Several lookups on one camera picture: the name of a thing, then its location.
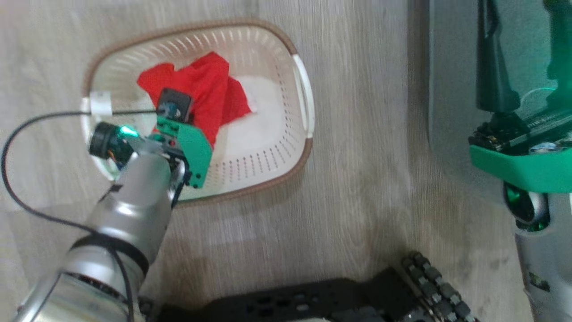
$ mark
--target silver robotic arm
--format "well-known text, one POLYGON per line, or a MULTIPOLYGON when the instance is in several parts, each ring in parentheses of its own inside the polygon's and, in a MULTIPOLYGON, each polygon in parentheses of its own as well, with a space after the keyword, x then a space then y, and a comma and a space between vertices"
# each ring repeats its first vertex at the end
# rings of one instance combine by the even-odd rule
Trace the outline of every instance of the silver robotic arm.
MULTIPOLYGON (((74 243, 59 268, 34 287, 14 322, 126 320, 128 292, 109 246, 117 251, 136 296, 157 256, 185 176, 185 163, 170 162, 156 142, 128 140, 134 151, 85 223, 100 234, 74 243)), ((142 320, 137 305, 135 320, 142 320)))

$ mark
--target basket handle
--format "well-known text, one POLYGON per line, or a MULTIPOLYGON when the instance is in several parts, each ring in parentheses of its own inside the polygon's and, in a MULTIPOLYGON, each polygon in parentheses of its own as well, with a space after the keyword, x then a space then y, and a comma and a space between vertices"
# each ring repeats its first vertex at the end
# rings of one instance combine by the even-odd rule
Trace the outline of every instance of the basket handle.
POLYGON ((296 65, 299 81, 301 82, 301 90, 298 93, 300 96, 300 112, 302 113, 302 123, 308 139, 311 139, 314 134, 315 115, 314 115, 314 95, 312 87, 310 86, 310 78, 302 59, 298 54, 292 55, 296 65))

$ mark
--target black cable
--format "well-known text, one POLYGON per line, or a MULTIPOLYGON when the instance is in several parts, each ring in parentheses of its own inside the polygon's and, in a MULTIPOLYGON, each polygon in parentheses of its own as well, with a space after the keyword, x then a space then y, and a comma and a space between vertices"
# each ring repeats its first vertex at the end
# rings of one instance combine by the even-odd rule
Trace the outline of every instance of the black cable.
MULTIPOLYGON (((144 110, 144 111, 117 111, 117 112, 113 112, 114 115, 130 115, 130 114, 144 114, 144 113, 156 113, 156 111, 155 110, 144 110)), ((43 121, 43 120, 47 120, 47 119, 53 119, 56 117, 81 116, 81 115, 91 115, 91 113, 90 112, 82 112, 82 111, 48 113, 48 114, 33 117, 33 118, 29 119, 28 121, 22 123, 19 127, 17 127, 10 134, 10 136, 8 136, 8 139, 6 140, 6 143, 4 144, 4 147, 2 149, 2 159, 1 159, 1 163, 0 163, 0 168, 2 171, 2 181, 4 182, 4 186, 6 187, 6 190, 8 191, 8 194, 10 195, 12 200, 14 200, 15 203, 17 203, 20 207, 22 207, 24 210, 26 210, 29 214, 35 215, 36 217, 45 219, 47 221, 59 223, 61 225, 75 227, 75 228, 81 229, 83 231, 86 231, 90 234, 100 234, 95 229, 88 227, 86 225, 82 225, 80 223, 68 221, 65 219, 56 218, 54 216, 47 215, 41 211, 38 211, 38 210, 30 207, 28 204, 26 204, 24 201, 22 201, 18 197, 18 195, 14 192, 14 189, 12 189, 12 186, 10 185, 10 181, 8 180, 8 171, 7 171, 8 150, 10 149, 12 142, 14 141, 14 139, 16 138, 16 136, 20 132, 22 132, 28 126, 30 126, 34 123, 37 123, 39 121, 43 121)), ((119 257, 119 254, 117 253, 117 251, 111 246, 108 246, 107 250, 109 251, 109 253, 113 256, 113 258, 117 262, 117 265, 119 266, 119 269, 121 271, 121 275, 123 276, 123 280, 125 282, 125 293, 127 294, 128 311, 129 311, 128 322, 134 322, 135 321, 135 311, 134 311, 134 307, 133 307, 133 305, 134 305, 133 293, 131 290, 131 284, 129 282, 129 277, 127 275, 127 270, 125 269, 125 265, 123 264, 123 261, 119 257)))

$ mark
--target sticker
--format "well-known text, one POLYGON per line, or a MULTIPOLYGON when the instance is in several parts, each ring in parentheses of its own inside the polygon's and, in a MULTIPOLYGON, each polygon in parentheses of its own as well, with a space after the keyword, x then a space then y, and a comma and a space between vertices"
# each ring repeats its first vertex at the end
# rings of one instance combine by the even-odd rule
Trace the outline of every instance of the sticker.
POLYGON ((90 108, 94 115, 112 115, 111 92, 96 91, 89 94, 90 108))

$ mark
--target green led light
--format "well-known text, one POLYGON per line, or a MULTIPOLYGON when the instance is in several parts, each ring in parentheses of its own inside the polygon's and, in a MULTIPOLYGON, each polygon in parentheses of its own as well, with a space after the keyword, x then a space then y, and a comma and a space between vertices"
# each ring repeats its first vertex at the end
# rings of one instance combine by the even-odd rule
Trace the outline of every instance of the green led light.
POLYGON ((139 136, 139 133, 137 133, 134 129, 128 127, 127 125, 122 126, 122 127, 119 129, 119 131, 120 131, 122 134, 130 135, 130 136, 135 136, 135 137, 139 136))

